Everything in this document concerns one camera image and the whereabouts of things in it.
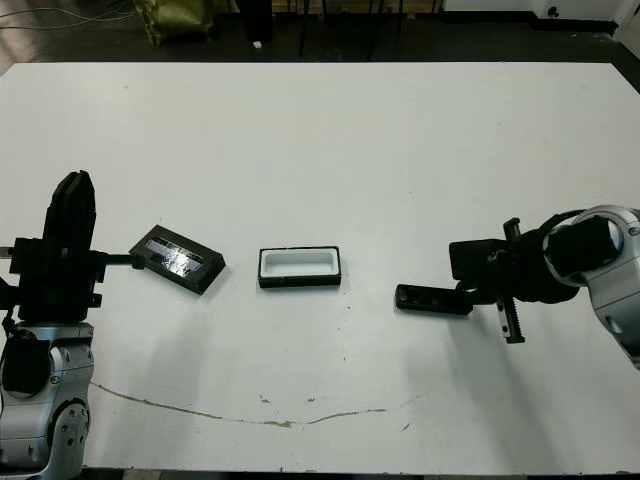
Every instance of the wire on floor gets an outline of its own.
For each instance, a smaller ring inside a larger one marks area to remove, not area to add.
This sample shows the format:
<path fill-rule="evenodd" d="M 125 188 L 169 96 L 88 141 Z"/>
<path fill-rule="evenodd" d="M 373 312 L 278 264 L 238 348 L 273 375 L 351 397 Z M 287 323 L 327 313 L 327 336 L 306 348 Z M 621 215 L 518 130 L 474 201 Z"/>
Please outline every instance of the wire on floor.
<path fill-rule="evenodd" d="M 133 6 L 131 5 L 130 0 L 113 0 L 107 4 L 107 8 L 109 8 L 107 12 L 95 17 L 85 17 L 84 15 L 80 15 L 74 12 L 70 12 L 68 10 L 64 10 L 62 8 L 55 8 L 55 7 L 29 8 L 27 10 L 18 10 L 15 12 L 9 12 L 9 13 L 0 15 L 0 18 L 19 15 L 22 13 L 57 12 L 57 13 L 62 13 L 64 15 L 69 15 L 75 18 L 82 19 L 82 22 L 76 22 L 76 23 L 71 23 L 67 25 L 56 25 L 51 27 L 39 27 L 35 25 L 6 25 L 6 26 L 0 25 L 0 30 L 2 29 L 62 30 L 65 28 L 79 27 L 80 25 L 85 25 L 91 22 L 113 22 L 116 20 L 124 20 L 126 18 L 131 18 L 136 15 L 136 11 L 133 9 Z"/>

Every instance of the dark floor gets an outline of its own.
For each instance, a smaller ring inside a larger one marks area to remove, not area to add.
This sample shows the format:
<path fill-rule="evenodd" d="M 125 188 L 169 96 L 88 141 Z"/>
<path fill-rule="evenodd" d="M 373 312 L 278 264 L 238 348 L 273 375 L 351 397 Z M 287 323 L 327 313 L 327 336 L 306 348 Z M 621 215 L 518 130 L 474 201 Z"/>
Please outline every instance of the dark floor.
<path fill-rule="evenodd" d="M 107 0 L 2 0 L 0 14 L 59 6 L 85 15 L 105 11 Z M 57 14 L 0 19 L 0 26 L 59 25 L 73 20 Z M 366 61 L 374 17 L 312 17 L 305 52 L 298 57 L 302 21 L 276 15 L 274 40 L 256 50 L 246 41 L 237 15 L 220 15 L 212 42 L 180 42 L 153 47 L 136 16 L 125 20 L 54 31 L 1 30 L 0 73 L 15 62 L 360 62 Z M 439 15 L 405 19 L 396 37 L 396 19 L 383 17 L 372 60 L 378 62 L 611 62 L 640 92 L 640 61 L 605 33 L 538 31 L 526 21 L 451 23 Z"/>

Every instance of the black box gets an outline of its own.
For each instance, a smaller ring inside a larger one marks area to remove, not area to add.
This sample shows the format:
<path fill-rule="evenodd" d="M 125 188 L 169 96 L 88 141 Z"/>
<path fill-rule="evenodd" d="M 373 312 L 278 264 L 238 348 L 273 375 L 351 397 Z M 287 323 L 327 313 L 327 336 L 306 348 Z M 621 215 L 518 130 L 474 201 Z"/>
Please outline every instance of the black box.
<path fill-rule="evenodd" d="M 200 295 L 225 267 L 220 253 L 160 225 L 153 227 L 129 253 L 144 257 L 149 270 Z"/>

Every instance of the scuff mark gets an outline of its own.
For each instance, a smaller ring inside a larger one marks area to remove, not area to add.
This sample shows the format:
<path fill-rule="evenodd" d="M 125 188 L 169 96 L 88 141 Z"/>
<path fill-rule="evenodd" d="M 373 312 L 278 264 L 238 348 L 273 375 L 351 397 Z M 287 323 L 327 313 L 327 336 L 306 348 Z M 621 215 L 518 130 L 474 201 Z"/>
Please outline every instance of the scuff mark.
<path fill-rule="evenodd" d="M 210 420 L 221 420 L 224 422 L 234 422 L 234 423 L 246 423 L 249 425 L 267 425 L 270 427 L 278 427 L 278 428 L 291 428 L 293 426 L 296 425 L 300 425 L 300 426 L 304 426 L 304 425 L 315 425 L 317 423 L 320 422 L 326 422 L 327 420 L 333 420 L 336 418 L 340 418 L 340 417 L 352 417 L 355 415 L 364 415 L 364 414 L 370 414 L 370 413 L 384 413 L 384 412 L 389 412 L 389 411 L 395 411 L 395 410 L 399 410 L 403 407 L 405 407 L 406 405 L 413 403 L 417 400 L 419 400 L 420 398 L 424 397 L 425 395 L 429 394 L 429 390 L 422 392 L 419 395 L 416 395 L 413 398 L 410 398 L 409 400 L 401 403 L 400 405 L 393 407 L 393 408 L 369 408 L 366 410 L 354 410 L 352 412 L 340 412 L 340 413 L 334 413 L 333 415 L 327 415 L 326 417 L 321 417 L 321 418 L 317 418 L 315 420 L 311 420 L 311 421 L 307 421 L 307 422 L 300 422 L 300 421 L 293 421 L 293 420 L 285 420 L 285 421 L 277 421 L 277 420 L 267 420 L 267 421 L 258 421 L 258 420 L 245 420 L 244 418 L 228 418 L 228 417 L 222 417 L 220 415 L 214 415 L 211 413 L 205 413 L 205 412 L 199 412 L 197 410 L 189 410 L 187 408 L 180 408 L 180 407 L 174 407 L 173 405 L 167 405 L 165 403 L 159 403 L 159 402 L 152 402 L 150 400 L 147 400 L 146 398 L 140 399 L 140 398 L 136 398 L 133 397 L 131 395 L 126 395 L 124 393 L 120 393 L 120 392 L 116 392 L 115 390 L 111 390 L 110 388 L 105 387 L 104 385 L 101 385 L 99 383 L 95 383 L 95 382 L 90 382 L 91 385 L 93 385 L 94 387 L 102 390 L 103 392 L 109 393 L 111 395 L 114 395 L 118 398 L 122 398 L 123 400 L 129 400 L 131 402 L 135 402 L 135 403 L 140 403 L 142 405 L 148 405 L 150 407 L 155 407 L 155 408 L 163 408 L 165 410 L 172 410 L 174 412 L 178 412 L 178 413 L 186 413 L 189 415 L 196 415 L 198 417 L 204 417 L 204 418 L 208 418 Z M 315 401 L 315 399 L 309 398 L 307 399 L 308 402 L 310 401 Z"/>
<path fill-rule="evenodd" d="M 289 420 L 285 420 L 284 422 L 276 422 L 274 420 L 269 420 L 268 422 L 260 422 L 263 425 L 272 425 L 274 427 L 280 427 L 280 428 L 291 428 L 291 426 L 297 422 L 290 422 Z"/>
<path fill-rule="evenodd" d="M 333 415 L 327 415 L 326 417 L 318 418 L 317 420 L 313 420 L 312 422 L 305 422 L 306 425 L 315 425 L 316 423 L 324 422 L 326 420 L 331 420 L 333 418 L 338 417 L 351 417 L 353 415 L 361 415 L 363 413 L 383 413 L 386 412 L 386 408 L 375 408 L 368 410 L 356 410 L 353 412 L 342 412 L 342 413 L 334 413 Z"/>

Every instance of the chair leg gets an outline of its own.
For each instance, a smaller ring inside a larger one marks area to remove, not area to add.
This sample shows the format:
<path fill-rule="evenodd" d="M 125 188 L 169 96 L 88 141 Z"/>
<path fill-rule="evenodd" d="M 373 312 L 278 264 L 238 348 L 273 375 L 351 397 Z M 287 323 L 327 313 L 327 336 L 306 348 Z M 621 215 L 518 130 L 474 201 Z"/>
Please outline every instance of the chair leg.
<path fill-rule="evenodd" d="M 373 35 L 371 36 L 371 42 L 369 43 L 369 52 L 367 53 L 367 62 L 371 61 L 373 56 L 373 47 L 376 44 L 376 37 L 378 35 L 378 29 L 380 28 L 380 21 L 382 20 L 382 9 L 384 8 L 384 0 L 380 0 L 378 5 L 378 14 L 376 15 L 376 24 L 373 27 Z"/>
<path fill-rule="evenodd" d="M 309 1 L 304 0 L 304 13 L 302 14 L 302 35 L 300 36 L 300 50 L 298 56 L 302 57 L 304 53 L 304 39 L 307 35 L 307 19 L 309 17 Z"/>
<path fill-rule="evenodd" d="M 396 37 L 400 37 L 400 31 L 402 30 L 402 7 L 404 6 L 404 0 L 400 0 L 400 4 L 398 5 L 398 31 L 396 32 Z"/>

